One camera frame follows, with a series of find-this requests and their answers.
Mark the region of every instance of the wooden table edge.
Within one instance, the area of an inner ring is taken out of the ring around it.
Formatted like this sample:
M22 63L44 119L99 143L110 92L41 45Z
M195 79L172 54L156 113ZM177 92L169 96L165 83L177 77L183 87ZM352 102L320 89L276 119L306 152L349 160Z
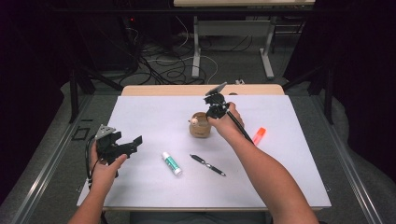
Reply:
M175 0L175 7L274 7L274 6L313 6L315 0L290 1L187 1Z
M202 95L216 88L218 85L147 85L147 86L126 86L122 90L121 96L181 96L181 95ZM284 95L283 89L277 84L244 84L226 85L221 91L223 95L236 93L239 95Z

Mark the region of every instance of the glue stick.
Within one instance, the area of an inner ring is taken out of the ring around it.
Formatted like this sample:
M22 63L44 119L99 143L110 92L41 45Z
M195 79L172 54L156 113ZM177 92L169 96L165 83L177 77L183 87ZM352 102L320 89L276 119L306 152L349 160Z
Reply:
M178 167L177 163L174 159L169 155L169 153L163 153L163 160L168 164L169 168L171 168L172 172L175 175L181 175L181 169Z

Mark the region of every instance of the highlighter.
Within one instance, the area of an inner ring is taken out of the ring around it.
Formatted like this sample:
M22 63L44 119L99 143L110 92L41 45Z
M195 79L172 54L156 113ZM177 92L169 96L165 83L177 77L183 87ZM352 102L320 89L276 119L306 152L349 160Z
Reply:
M255 146L257 146L259 143L260 143L260 141L262 140L262 138L264 137L264 134L265 134L265 129L263 128L263 127L261 127L257 132L256 132L256 134L254 135L254 137L253 137L253 144L255 145Z

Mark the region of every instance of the white table surface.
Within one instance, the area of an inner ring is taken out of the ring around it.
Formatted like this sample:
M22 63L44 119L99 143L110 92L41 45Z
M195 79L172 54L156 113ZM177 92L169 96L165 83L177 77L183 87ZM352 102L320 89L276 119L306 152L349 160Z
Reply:
M235 102L252 137L267 130L258 147L280 161L314 209L331 203L289 96L226 95ZM204 96L120 96L107 126L122 133L118 144L143 136L143 144L119 170L105 201L107 210L243 211L266 210L231 147L212 128L194 138L188 120L206 112ZM168 152L183 170L175 176L162 159ZM193 160L195 154L218 167L221 176ZM78 205L88 193L87 184Z

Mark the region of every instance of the pen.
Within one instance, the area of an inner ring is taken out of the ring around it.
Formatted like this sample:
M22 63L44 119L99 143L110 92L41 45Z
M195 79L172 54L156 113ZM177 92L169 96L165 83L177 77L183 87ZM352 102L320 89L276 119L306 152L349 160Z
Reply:
M221 170L219 170L218 168L216 168L216 167L212 166L211 164L207 163L206 161L204 161L204 160L203 160L202 158L200 158L199 156L197 156L197 155L191 155L191 154L190 154L190 156L191 156L193 159L195 159L196 161L198 161L198 162L200 162L201 164L205 165L207 168L211 169L212 171L218 173L219 175L225 176L225 174L224 174Z

